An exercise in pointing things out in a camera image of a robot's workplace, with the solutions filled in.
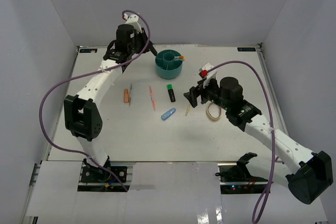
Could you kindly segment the left black table label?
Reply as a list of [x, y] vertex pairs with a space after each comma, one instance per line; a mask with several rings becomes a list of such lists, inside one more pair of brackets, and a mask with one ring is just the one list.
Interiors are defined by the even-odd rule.
[[97, 48], [95, 48], [95, 49], [84, 49], [84, 48], [81, 48], [80, 50], [79, 50], [79, 53], [80, 54], [93, 54], [93, 53], [97, 53]]

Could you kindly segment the thin yellow pen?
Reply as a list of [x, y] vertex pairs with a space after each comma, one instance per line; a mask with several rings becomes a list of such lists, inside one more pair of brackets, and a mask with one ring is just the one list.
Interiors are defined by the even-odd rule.
[[190, 105], [187, 106], [187, 109], [186, 109], [186, 112], [185, 112], [185, 116], [188, 115], [188, 112], [189, 112], [189, 110], [190, 110], [190, 107], [191, 107]]

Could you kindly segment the pink pen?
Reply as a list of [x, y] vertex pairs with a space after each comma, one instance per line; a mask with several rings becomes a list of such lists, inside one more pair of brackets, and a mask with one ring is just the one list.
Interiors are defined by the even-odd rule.
[[156, 106], [155, 106], [155, 101], [154, 101], [154, 96], [153, 96], [153, 90], [152, 90], [151, 86], [149, 86], [149, 92], [150, 92], [150, 97], [151, 97], [153, 111], [155, 111], [156, 110]]

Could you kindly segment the black table label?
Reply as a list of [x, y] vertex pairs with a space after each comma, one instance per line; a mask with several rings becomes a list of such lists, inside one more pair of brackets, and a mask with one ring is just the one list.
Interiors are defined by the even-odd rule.
[[253, 52], [253, 51], [256, 51], [256, 48], [254, 48], [254, 47], [238, 47], [237, 50], [240, 51], [240, 52], [248, 52], [248, 51]]
[[97, 48], [95, 48], [95, 49], [84, 49], [84, 48], [81, 48], [80, 50], [79, 50], [79, 53], [80, 54], [93, 54], [93, 53], [97, 53]]

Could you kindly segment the orange eraser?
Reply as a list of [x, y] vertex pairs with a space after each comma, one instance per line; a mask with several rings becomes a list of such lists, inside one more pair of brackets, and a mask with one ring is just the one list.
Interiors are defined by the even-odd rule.
[[130, 101], [129, 90], [128, 89], [124, 89], [124, 92], [123, 92], [123, 102], [124, 103], [129, 103], [129, 101]]

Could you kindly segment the blue correction tape dispenser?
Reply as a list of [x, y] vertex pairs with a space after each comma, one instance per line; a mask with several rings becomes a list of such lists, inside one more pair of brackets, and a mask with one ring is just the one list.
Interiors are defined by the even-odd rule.
[[163, 121], [167, 120], [169, 117], [171, 117], [174, 113], [176, 112], [176, 108], [171, 108], [168, 111], [166, 111], [165, 113], [163, 113], [161, 115], [161, 119]]

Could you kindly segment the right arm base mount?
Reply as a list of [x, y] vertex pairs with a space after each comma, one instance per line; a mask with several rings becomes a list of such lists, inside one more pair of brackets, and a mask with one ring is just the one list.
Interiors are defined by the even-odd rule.
[[222, 195], [261, 194], [267, 186], [268, 180], [263, 177], [252, 176], [247, 168], [256, 153], [248, 152], [232, 164], [218, 164], [215, 176], [220, 180]]

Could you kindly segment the grey mechanical pencil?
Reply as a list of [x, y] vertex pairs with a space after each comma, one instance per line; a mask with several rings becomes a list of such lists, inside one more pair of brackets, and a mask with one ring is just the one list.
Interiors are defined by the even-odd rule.
[[129, 88], [129, 107], [131, 106], [131, 94], [132, 94], [132, 83], [130, 84]]

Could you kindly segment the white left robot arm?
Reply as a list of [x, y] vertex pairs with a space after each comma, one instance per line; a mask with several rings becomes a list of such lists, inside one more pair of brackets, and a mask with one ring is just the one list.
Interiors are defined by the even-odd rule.
[[119, 25], [116, 39], [108, 45], [98, 74], [76, 95], [67, 95], [64, 100], [65, 127], [77, 138], [93, 163], [97, 163], [93, 176], [98, 181], [104, 182], [111, 175], [111, 168], [106, 165], [109, 156], [98, 139], [103, 126], [98, 107], [112, 84], [124, 73], [133, 55], [148, 51], [157, 55], [139, 23]]

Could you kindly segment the teal round organizer container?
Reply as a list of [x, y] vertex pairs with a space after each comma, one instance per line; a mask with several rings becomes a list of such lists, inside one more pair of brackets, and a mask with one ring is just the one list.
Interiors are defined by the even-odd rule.
[[180, 75], [183, 61], [174, 60], [175, 56], [181, 56], [181, 54], [175, 50], [163, 50], [157, 54], [155, 57], [155, 69], [160, 78], [172, 80]]

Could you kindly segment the beige masking tape roll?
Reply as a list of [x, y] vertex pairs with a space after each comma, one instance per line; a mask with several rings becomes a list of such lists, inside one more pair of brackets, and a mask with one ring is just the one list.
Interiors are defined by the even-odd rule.
[[210, 102], [206, 107], [206, 116], [211, 122], [218, 122], [222, 116], [222, 108]]

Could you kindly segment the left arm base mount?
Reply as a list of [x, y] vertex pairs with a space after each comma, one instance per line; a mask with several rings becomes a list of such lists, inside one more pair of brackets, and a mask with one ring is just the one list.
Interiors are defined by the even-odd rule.
[[[120, 182], [125, 183], [127, 181], [128, 168], [126, 166], [111, 166], [107, 163], [106, 169], [112, 171], [120, 180]], [[82, 163], [82, 172], [81, 172], [81, 183], [108, 183], [118, 181], [116, 178], [111, 175], [110, 172], [107, 172], [99, 167], [87, 162], [87, 159], [83, 160]]]

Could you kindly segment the right black table label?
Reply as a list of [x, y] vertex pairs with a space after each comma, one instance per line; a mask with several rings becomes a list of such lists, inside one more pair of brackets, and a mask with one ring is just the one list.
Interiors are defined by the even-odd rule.
[[238, 47], [237, 50], [240, 51], [240, 52], [248, 52], [248, 51], [253, 52], [253, 51], [256, 51], [256, 48], [254, 48], [254, 47]]

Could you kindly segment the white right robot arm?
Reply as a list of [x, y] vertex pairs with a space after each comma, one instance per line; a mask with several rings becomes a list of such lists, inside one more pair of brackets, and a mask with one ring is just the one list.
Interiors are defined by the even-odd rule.
[[243, 87], [233, 77], [218, 82], [215, 78], [203, 79], [191, 87], [184, 97], [197, 106], [197, 98], [225, 109], [229, 122], [275, 151], [289, 168], [284, 175], [285, 186], [300, 202], [309, 205], [333, 184], [332, 160], [324, 151], [314, 152], [271, 126], [268, 119], [254, 105], [244, 99]]

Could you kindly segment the green cap black highlighter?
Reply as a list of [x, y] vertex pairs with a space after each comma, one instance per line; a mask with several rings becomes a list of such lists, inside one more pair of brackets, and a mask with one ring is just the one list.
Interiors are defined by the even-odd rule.
[[168, 94], [169, 94], [170, 101], [175, 102], [176, 98], [175, 98], [174, 90], [173, 90], [173, 87], [172, 87], [171, 84], [167, 85], [167, 91], [168, 91]]

